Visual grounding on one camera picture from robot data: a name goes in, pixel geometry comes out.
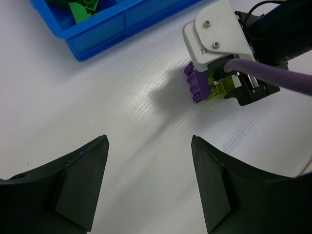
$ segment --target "blue plastic bin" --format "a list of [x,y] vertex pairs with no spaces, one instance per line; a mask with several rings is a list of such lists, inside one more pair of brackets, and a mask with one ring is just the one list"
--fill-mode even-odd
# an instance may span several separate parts
[[106,9],[76,24],[70,11],[30,0],[50,30],[65,39],[79,61],[125,40],[147,27],[202,0],[99,0]]

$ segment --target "metal rod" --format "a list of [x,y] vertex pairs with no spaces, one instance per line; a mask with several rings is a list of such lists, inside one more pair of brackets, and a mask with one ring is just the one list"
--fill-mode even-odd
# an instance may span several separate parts
[[247,76],[248,76],[250,83],[252,84],[253,89],[259,87],[258,81],[255,77],[251,77],[249,75],[247,75]]

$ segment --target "lego brick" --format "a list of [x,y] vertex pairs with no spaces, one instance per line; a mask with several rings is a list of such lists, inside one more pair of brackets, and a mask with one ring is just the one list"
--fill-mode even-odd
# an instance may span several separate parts
[[68,3],[65,9],[57,7],[62,0],[29,1],[51,32],[66,41],[76,59],[85,61],[203,0],[98,0],[96,13],[102,12],[78,24]]
[[92,14],[96,12],[98,6],[98,0],[76,0],[75,2],[81,4],[88,13]]
[[193,101],[198,103],[207,99],[211,93],[207,72],[195,70],[193,63],[190,62],[184,69],[184,73],[188,76],[187,82],[190,85],[190,92],[193,94]]
[[80,23],[92,16],[90,13],[87,13],[86,9],[79,3],[70,2],[69,7],[73,13],[76,23]]
[[69,9],[68,5],[70,5],[70,3],[77,3],[83,6],[86,11],[91,14],[96,12],[98,6],[98,0],[46,0],[46,2],[64,9]]
[[207,100],[213,99],[217,96],[224,96],[235,89],[232,77],[227,77],[219,81],[219,83],[214,83],[211,72],[208,70],[208,84],[211,86],[211,94]]

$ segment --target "purple lego brick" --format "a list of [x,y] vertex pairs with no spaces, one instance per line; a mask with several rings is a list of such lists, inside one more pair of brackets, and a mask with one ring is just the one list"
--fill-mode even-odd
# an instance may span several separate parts
[[187,82],[193,94],[193,101],[198,103],[207,99],[211,93],[207,72],[195,70],[192,62],[185,68],[184,72],[188,75]]
[[193,62],[190,62],[189,65],[186,66],[186,68],[184,69],[184,73],[189,76],[194,70],[194,65]]

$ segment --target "lime green lego brick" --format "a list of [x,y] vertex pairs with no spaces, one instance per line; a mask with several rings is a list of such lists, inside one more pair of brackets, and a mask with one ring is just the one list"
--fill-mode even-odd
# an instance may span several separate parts
[[90,13],[87,13],[86,9],[79,3],[70,2],[69,7],[74,15],[76,23],[83,22],[92,16]]
[[228,77],[226,79],[223,79],[222,81],[225,93],[228,94],[229,92],[233,91],[235,89],[235,85],[233,82],[232,77]]
[[210,74],[210,77],[208,78],[208,84],[211,86],[211,94],[207,100],[211,100],[217,96],[224,96],[235,89],[232,77],[227,77],[221,80],[219,84],[214,84],[214,79]]

